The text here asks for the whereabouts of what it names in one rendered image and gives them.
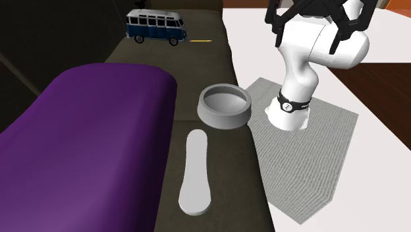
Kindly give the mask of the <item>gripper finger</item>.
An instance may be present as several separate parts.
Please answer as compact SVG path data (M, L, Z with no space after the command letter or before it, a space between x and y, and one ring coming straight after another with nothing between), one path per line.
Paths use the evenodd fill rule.
M338 30L329 53L334 54L340 41L347 40L355 31L368 28L377 0L328 0L328 12Z
M272 27L271 31L277 35L275 47L280 47L281 45L285 24L300 11L299 4L301 0L293 0L293 2L294 4L280 16L277 14L277 0L269 0L265 23L270 24Z

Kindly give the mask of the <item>white flat spatula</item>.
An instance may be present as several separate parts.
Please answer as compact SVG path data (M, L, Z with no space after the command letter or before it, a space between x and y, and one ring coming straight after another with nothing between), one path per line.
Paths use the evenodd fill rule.
M200 216L211 205L207 178L207 134L200 129L192 130L186 138L186 161L178 204L189 216Z

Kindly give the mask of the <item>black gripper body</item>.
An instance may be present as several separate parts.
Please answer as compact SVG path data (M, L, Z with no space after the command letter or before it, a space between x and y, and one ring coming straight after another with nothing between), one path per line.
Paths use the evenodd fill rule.
M301 16L325 18L332 11L341 8L345 0L292 0L293 7L303 6L298 12Z

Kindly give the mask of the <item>blue and white toy bus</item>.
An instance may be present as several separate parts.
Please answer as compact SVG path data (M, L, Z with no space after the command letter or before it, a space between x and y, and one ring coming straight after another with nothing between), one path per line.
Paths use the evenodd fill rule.
M167 40L176 46L187 40L188 32L179 13L151 9L133 9L126 15L126 35L138 44L145 39Z

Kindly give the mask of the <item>dark olive sofa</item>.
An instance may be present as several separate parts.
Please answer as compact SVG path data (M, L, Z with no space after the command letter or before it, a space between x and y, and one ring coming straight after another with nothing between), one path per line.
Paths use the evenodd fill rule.
M197 114L204 88L237 82L223 0L146 0L147 8L182 15L189 40L175 47L126 37L125 16L136 1L0 0L0 134L69 68L103 61L159 67L174 76L178 89L153 232L275 232L250 129L213 129ZM209 138L211 207L202 216L188 216L178 205L186 136L193 129Z

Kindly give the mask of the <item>purple cushion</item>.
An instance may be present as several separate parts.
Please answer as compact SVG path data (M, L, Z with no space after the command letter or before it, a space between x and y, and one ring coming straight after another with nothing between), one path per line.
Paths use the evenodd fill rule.
M0 133L0 232L153 232L176 95L149 65L61 73Z

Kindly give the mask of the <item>grey patterned robot stand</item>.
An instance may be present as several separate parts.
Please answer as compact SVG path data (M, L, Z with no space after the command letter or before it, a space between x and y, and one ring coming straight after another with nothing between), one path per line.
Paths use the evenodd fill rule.
M284 131L268 120L280 84L259 78L252 98L252 131L267 201L303 224L333 199L358 114L314 98L308 126Z

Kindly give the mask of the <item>grey bowl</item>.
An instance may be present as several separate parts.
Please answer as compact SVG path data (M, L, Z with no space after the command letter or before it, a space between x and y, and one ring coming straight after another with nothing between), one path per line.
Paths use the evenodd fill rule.
M252 115L252 99L243 88L233 84L214 84L199 97L198 117L215 129L231 130L248 123Z

